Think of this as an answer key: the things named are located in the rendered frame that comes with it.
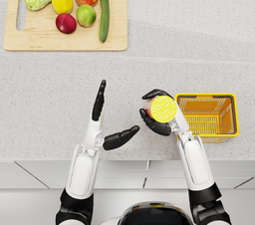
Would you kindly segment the green cucumber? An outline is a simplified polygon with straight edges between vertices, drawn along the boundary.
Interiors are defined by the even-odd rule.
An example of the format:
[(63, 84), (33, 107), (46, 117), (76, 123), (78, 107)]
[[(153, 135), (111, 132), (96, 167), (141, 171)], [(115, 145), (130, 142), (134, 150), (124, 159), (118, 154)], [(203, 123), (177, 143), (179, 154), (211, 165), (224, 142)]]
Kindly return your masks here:
[(99, 39), (101, 43), (104, 43), (108, 37), (109, 27), (110, 27), (110, 0), (100, 0), (101, 1), (101, 22)]

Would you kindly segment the green apple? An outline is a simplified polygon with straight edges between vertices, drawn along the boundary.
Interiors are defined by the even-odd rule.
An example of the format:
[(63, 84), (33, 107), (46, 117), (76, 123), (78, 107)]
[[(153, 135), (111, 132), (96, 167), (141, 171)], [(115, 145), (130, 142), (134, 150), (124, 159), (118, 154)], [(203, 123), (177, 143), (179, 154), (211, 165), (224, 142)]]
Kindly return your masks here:
[(97, 20), (96, 10), (90, 5), (81, 5), (76, 11), (77, 21), (83, 27), (92, 26)]

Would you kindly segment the yellow lemon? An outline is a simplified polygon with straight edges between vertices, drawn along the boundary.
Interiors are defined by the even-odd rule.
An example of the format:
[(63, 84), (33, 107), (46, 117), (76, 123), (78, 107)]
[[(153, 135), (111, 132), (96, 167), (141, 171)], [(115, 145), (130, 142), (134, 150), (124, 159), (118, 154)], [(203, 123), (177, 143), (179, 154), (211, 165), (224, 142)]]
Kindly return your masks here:
[(73, 10), (73, 0), (52, 0), (52, 6), (57, 14), (71, 13)]

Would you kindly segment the dark red apple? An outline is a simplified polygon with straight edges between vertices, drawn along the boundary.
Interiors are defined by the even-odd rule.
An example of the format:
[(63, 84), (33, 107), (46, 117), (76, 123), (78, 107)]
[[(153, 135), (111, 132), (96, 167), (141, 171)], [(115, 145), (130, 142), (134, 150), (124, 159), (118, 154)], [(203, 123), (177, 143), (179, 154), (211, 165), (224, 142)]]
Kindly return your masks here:
[(72, 15), (63, 13), (56, 18), (56, 27), (64, 34), (71, 34), (76, 30), (77, 22)]

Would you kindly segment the wooden cutting board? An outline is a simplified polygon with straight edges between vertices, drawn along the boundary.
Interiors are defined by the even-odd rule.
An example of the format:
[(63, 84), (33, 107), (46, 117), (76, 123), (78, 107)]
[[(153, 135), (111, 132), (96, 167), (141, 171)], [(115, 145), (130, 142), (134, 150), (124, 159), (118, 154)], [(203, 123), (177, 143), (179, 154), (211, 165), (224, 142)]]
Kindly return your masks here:
[(123, 51), (128, 46), (128, 0), (110, 0), (107, 40), (99, 40), (100, 24), (78, 26), (72, 34), (61, 33), (57, 14), (48, 5), (27, 10), (24, 29), (17, 29), (19, 0), (8, 0), (3, 48), (7, 51)]

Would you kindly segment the red potato chip can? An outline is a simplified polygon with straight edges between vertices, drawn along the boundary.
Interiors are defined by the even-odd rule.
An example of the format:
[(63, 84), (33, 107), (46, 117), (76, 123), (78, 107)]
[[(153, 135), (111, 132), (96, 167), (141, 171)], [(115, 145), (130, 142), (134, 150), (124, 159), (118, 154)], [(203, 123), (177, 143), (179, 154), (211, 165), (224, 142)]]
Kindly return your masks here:
[(147, 115), (160, 123), (170, 122), (175, 118), (177, 105), (170, 96), (158, 96), (143, 104)]

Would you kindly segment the yellow slatted basket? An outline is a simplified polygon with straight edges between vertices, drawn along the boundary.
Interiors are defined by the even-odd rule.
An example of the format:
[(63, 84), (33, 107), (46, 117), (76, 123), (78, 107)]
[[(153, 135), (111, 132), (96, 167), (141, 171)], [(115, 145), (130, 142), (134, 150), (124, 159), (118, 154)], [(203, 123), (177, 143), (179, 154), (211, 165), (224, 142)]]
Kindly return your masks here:
[(222, 142), (239, 134), (233, 94), (177, 94), (175, 99), (190, 130), (204, 142)]

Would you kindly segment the dark round robot body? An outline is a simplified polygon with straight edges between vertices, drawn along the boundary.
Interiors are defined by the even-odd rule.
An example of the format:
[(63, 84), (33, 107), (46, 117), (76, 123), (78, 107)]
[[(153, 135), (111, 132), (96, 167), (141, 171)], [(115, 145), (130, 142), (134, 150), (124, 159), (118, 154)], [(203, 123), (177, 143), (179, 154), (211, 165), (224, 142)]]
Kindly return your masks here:
[(180, 208), (167, 202), (141, 202), (129, 207), (120, 217), (100, 225), (193, 225)]

